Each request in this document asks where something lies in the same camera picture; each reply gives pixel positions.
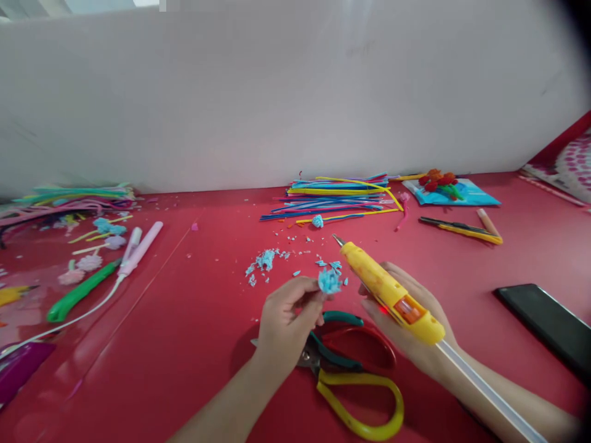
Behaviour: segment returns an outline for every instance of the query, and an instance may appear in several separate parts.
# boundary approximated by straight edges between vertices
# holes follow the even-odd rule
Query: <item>white partition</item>
[[[236,0],[0,25],[0,196],[516,169],[589,109],[551,13]]]

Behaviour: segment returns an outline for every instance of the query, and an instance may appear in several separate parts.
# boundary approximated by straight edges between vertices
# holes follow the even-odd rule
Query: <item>glue gun nozzle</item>
[[[342,239],[342,238],[340,238],[340,237],[337,237],[337,235],[336,235],[336,234],[333,234],[332,236],[333,236],[333,237],[334,237],[334,239],[337,241],[337,243],[339,244],[339,246],[343,247],[343,245],[345,244],[345,242],[343,241],[343,239]]]

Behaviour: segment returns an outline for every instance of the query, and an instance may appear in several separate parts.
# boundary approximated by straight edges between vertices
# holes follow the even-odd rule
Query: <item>smartphone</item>
[[[494,294],[587,386],[591,382],[591,328],[535,284]]]

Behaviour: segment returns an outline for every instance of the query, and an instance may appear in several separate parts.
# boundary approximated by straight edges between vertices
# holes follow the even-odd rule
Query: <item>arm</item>
[[[550,443],[568,442],[576,435],[579,427],[577,420],[541,399],[537,395],[521,388],[506,378],[495,373],[483,364],[463,352],[456,342],[451,326],[433,294],[414,278],[391,263],[382,263],[396,280],[433,316],[443,324],[446,341],[466,360],[468,364],[505,399],[534,429]],[[367,291],[360,288],[362,295]],[[363,300],[363,307],[376,325],[390,338],[392,343],[403,352],[421,371],[440,383],[453,396],[470,409],[488,428],[504,442],[523,442],[523,437],[490,404],[490,402],[468,381],[468,379],[435,347],[428,346],[402,329],[388,314],[383,313],[377,304]]]
[[[252,359],[169,443],[246,441],[252,427],[296,366],[308,334],[321,325],[326,296],[308,277],[292,279],[267,298]],[[299,315],[296,310],[302,308]]]

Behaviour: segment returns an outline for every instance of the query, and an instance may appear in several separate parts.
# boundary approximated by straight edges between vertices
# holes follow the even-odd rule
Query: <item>red scissors handle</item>
[[[366,359],[359,359],[351,353],[343,351],[341,347],[337,345],[337,340],[342,341],[345,339],[346,335],[351,334],[365,334],[371,340],[378,342],[382,345],[385,355],[387,357],[387,364],[386,365],[378,365]],[[337,330],[333,330],[326,334],[323,334],[323,343],[324,345],[330,349],[334,353],[341,354],[349,359],[357,360],[363,366],[363,370],[365,372],[373,373],[376,375],[381,375],[383,377],[392,378],[394,374],[394,369],[396,367],[396,356],[394,355],[394,350],[389,342],[377,331],[367,326],[359,327],[359,326],[348,326],[339,328]]]

